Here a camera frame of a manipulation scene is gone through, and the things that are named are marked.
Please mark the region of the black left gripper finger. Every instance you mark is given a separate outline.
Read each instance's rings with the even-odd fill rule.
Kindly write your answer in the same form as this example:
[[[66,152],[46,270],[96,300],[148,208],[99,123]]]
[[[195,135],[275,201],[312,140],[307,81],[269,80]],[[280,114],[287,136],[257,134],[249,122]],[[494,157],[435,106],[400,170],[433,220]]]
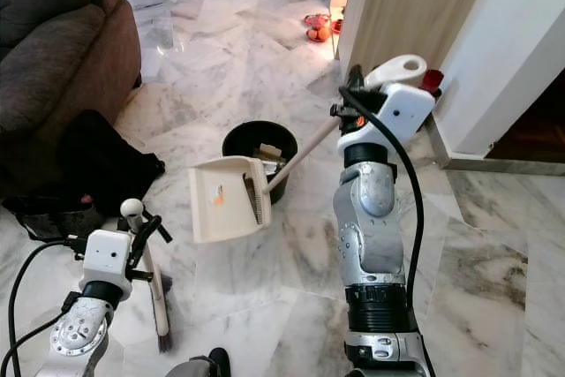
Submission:
[[[162,231],[162,217],[153,215],[150,218],[138,216],[134,224],[134,253],[143,253],[147,240],[154,232]]]

